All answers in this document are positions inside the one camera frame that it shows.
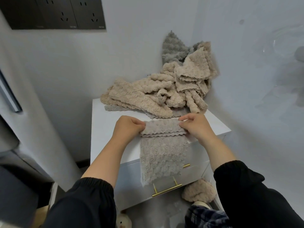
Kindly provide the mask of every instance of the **person's right hand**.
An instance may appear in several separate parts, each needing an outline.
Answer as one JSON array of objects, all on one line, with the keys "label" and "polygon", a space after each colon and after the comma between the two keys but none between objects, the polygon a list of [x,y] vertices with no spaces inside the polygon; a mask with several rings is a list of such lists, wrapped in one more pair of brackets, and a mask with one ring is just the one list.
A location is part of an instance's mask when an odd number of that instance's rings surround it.
[{"label": "person's right hand", "polygon": [[184,122],[180,122],[179,126],[188,130],[188,132],[193,135],[203,146],[205,146],[206,142],[217,139],[217,136],[211,129],[211,126],[204,114],[190,113],[181,116],[178,120],[186,120]]}]

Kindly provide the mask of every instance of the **tile floor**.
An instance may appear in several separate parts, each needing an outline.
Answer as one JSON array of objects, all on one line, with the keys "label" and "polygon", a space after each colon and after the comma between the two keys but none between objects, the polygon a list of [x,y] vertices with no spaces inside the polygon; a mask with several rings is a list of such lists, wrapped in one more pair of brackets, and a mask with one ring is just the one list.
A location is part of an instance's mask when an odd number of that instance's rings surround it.
[{"label": "tile floor", "polygon": [[126,210],[132,228],[182,228],[190,202],[181,198],[183,187]]}]

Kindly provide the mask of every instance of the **plaid pants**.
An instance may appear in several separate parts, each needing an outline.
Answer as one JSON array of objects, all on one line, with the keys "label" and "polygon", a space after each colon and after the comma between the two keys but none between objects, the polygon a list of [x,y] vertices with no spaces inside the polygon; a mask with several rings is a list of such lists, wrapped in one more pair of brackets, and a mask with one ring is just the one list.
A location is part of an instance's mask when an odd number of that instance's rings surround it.
[{"label": "plaid pants", "polygon": [[185,228],[232,228],[224,211],[208,209],[204,206],[191,206],[185,216]]}]

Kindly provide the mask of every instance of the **person's left hand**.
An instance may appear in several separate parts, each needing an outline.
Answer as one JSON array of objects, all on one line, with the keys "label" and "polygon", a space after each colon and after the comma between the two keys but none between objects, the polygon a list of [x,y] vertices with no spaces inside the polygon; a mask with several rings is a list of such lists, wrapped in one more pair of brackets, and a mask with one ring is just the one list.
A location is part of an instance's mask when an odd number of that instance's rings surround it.
[{"label": "person's left hand", "polygon": [[121,116],[116,122],[112,139],[129,144],[139,132],[146,128],[146,123],[130,116]]}]

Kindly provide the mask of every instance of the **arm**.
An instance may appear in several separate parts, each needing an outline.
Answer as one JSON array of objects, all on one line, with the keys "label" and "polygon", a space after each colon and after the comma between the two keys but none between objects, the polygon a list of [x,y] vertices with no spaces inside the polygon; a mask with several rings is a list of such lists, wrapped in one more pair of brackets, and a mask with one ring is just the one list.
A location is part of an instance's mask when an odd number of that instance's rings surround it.
[{"label": "arm", "polygon": [[237,161],[212,131],[203,114],[179,118],[209,155],[221,203],[233,227],[304,227],[303,220],[279,192],[267,188],[265,178]]},{"label": "arm", "polygon": [[128,116],[116,122],[112,138],[65,196],[55,203],[43,227],[115,227],[114,191],[125,147],[145,128]]}]

